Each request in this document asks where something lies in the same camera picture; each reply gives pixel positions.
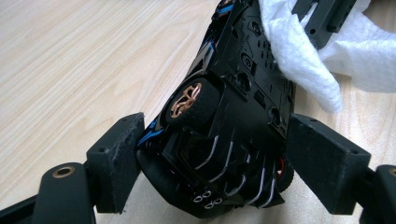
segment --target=light wood surface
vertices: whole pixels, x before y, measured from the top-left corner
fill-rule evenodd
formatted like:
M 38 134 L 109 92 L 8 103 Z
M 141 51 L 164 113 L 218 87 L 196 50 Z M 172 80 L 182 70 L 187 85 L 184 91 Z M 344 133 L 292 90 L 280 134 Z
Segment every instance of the light wood surface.
M 0 209 L 38 191 L 51 167 L 84 162 L 119 118 L 142 111 L 146 123 L 185 76 L 217 1 L 0 1 Z M 376 0 L 366 12 L 396 31 L 396 4 Z M 396 163 L 396 94 L 356 89 L 339 80 L 345 108 L 323 112 L 297 90 L 296 112 L 319 119 L 373 154 Z M 295 177 L 286 203 L 245 207 L 200 220 L 166 203 L 147 179 L 136 181 L 125 213 L 98 223 L 357 223 L 327 213 Z

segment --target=white tissue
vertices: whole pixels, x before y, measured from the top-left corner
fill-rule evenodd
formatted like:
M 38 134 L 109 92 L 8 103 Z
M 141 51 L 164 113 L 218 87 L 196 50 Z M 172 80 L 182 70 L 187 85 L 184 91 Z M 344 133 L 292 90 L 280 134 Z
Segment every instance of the white tissue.
M 262 25 L 285 77 L 313 94 L 328 112 L 342 109 L 340 88 L 329 70 L 351 76 L 365 91 L 396 92 L 396 34 L 362 14 L 370 0 L 357 1 L 340 33 L 319 52 L 291 15 L 296 1 L 260 0 Z

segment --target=wheel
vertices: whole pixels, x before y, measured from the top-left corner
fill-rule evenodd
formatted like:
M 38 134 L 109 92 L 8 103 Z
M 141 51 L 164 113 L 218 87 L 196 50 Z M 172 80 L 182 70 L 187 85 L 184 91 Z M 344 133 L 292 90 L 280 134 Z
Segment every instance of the wheel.
M 294 169 L 291 167 L 290 163 L 284 159 L 280 158 L 279 159 L 279 170 L 280 174 L 278 174 L 277 181 L 276 181 L 276 187 L 278 192 L 283 192 L 285 189 L 287 189 L 291 181 L 294 178 Z
M 184 85 L 169 103 L 165 120 L 171 127 L 202 128 L 216 112 L 219 92 L 204 78 Z

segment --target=wooden table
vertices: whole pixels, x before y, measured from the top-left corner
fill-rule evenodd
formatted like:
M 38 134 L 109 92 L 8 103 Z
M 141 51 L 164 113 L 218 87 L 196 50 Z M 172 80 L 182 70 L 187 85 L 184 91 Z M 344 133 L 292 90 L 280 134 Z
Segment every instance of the wooden table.
M 0 2 L 0 209 L 38 191 L 51 167 L 84 162 L 119 118 L 142 111 L 150 122 L 190 67 L 217 1 Z M 376 0 L 366 12 L 396 31 L 396 4 Z M 339 80 L 344 110 L 323 112 L 297 90 L 296 112 L 319 119 L 373 154 L 371 167 L 396 163 L 396 94 Z M 287 202 L 245 207 L 200 220 L 169 205 L 141 175 L 125 213 L 98 223 L 356 223 L 327 213 L 295 177 Z

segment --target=paper towel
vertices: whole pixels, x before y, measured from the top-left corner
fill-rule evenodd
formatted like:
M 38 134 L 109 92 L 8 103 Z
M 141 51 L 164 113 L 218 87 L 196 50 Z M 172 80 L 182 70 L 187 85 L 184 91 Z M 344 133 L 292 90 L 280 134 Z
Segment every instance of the paper towel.
M 317 51 L 304 32 L 307 19 L 292 15 L 297 0 L 260 0 L 262 25 L 285 77 L 313 94 L 328 112 L 342 109 L 338 83 L 329 72 L 352 77 L 365 91 L 396 92 L 396 34 L 381 30 L 363 14 L 370 0 L 358 0 L 341 31 Z

